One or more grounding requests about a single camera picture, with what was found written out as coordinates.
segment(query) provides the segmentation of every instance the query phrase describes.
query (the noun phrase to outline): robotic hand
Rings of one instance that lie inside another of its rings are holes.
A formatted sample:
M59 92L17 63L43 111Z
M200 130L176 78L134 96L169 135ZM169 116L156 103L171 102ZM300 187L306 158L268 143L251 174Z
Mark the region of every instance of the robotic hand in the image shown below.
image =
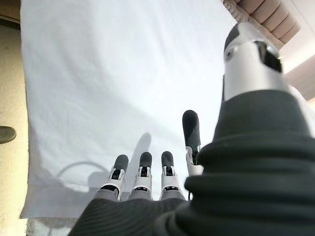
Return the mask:
M198 116L183 116L185 188L194 198L94 199L70 235L314 235L315 140L283 80L277 50L240 23L226 39L224 63L212 143L199 150ZM170 160L162 160L163 173L174 178Z

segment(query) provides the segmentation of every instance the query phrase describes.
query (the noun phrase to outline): white sheet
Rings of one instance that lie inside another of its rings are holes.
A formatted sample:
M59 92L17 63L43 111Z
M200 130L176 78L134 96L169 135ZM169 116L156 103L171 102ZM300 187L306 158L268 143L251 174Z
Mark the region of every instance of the white sheet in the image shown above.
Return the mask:
M202 145L219 115L223 47L235 21L219 0L23 0L30 127L22 217L78 217L119 154L131 190L140 154L174 155L187 177L182 114L195 110Z

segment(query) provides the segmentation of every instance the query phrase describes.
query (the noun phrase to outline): silver metal part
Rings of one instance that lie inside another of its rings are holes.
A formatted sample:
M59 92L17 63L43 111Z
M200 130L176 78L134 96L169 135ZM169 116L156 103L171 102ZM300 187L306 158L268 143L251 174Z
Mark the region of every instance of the silver metal part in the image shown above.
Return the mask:
M122 194L122 186L123 186L123 183L125 181L125 171L123 169L121 169L118 179L112 179L113 173L115 170L116 170L116 168L112 167L112 170L110 172L107 183L102 185L100 187L100 189L104 186L107 186L107 185L115 186L118 189L118 200L120 201L121 194Z
M179 189L179 191L181 192L180 187L179 187L178 177L177 177L177 174L175 172L175 169L173 166L171 166L171 168L172 168L172 174L173 175L167 176L166 175L166 166L163 167L161 190L163 191L164 188L173 186L173 187L177 187Z
M152 175L151 175L151 168L147 167L147 176L142 177L141 176L142 166L139 167L138 173L136 175L136 179L134 181L133 189L138 187L144 187L147 188L150 192L150 197L152 199Z
M289 92L281 72L266 66L260 59L256 41L264 42L267 51L279 57L277 49L250 23L238 25L239 35L224 52L224 100L256 90Z
M186 162L189 176L199 176L203 172L202 165L194 165L192 161L192 149L191 147L186 147Z

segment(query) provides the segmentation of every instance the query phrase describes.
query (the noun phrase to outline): ceiling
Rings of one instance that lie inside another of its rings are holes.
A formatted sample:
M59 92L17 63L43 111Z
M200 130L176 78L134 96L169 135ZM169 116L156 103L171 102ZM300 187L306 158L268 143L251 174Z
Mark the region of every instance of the ceiling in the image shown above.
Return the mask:
M281 49L284 73L315 55L315 0L282 0L301 25L300 31Z

